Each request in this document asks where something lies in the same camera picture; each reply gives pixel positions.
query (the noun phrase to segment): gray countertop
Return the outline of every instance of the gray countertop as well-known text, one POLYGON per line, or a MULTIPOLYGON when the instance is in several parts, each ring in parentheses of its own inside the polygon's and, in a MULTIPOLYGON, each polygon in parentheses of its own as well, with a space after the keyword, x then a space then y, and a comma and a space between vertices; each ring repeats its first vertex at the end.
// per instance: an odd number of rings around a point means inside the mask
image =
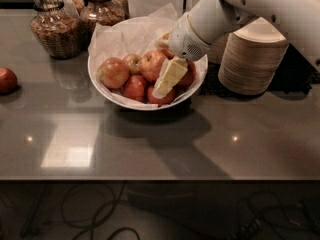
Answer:
POLYGON ((0 66, 20 85, 0 96, 0 179, 320 178, 318 86, 130 111, 92 85, 86 52, 51 59, 30 30, 34 15, 0 10, 0 66))

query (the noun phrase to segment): paper liner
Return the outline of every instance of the paper liner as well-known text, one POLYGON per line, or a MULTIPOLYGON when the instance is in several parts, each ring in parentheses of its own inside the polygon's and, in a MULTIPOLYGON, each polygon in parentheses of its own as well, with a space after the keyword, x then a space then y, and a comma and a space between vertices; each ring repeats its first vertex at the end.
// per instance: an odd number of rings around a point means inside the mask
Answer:
POLYGON ((143 55, 147 51, 157 49, 156 41, 164 33, 170 31, 177 21, 178 16, 174 6, 167 4, 149 16, 132 18, 113 27, 97 24, 88 48, 88 71, 96 89, 108 100, 135 110, 159 110, 172 107, 194 94, 206 76, 207 56, 195 62, 196 78, 191 86, 179 95, 174 102, 161 107, 125 98, 119 90, 111 91, 106 88, 96 77, 98 67, 110 57, 124 58, 129 53, 143 55))

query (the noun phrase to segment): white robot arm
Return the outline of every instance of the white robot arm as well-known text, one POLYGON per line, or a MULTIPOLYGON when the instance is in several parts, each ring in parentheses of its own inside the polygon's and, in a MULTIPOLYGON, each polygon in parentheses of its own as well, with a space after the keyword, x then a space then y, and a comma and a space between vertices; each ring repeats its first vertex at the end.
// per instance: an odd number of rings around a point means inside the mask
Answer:
POLYGON ((320 70, 320 0, 200 0, 172 28, 169 48, 196 61, 224 33, 263 17, 320 70))

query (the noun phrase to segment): white bowl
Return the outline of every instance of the white bowl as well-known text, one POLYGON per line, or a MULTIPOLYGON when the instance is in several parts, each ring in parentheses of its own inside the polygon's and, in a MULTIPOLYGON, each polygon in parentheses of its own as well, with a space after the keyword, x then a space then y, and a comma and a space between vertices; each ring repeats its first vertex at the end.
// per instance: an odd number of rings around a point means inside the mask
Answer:
POLYGON ((89 47, 88 70, 90 79, 95 88, 111 102, 124 108, 153 111, 173 107, 191 97, 201 86, 208 69, 208 58, 204 56, 196 65, 196 79, 193 84, 171 104, 159 107, 154 104, 144 104, 122 96, 120 91, 110 91, 97 78, 97 68, 109 57, 123 58, 128 53, 138 53, 143 55, 149 50, 156 49, 154 42, 166 31, 173 22, 149 17, 132 18, 118 23, 113 27, 97 26, 94 39, 89 47))

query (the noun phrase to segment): stack of plates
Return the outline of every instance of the stack of plates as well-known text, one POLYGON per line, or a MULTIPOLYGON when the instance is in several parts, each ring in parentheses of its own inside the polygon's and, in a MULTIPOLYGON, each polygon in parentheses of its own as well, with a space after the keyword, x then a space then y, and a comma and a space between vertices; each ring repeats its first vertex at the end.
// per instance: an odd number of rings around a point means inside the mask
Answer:
POLYGON ((224 50, 226 49, 229 33, 224 34, 219 40, 212 46, 212 49, 208 53, 208 60, 211 63, 221 64, 224 50))
POLYGON ((258 95, 270 85, 289 42, 269 22, 259 18, 228 37, 219 80, 242 95, 258 95))

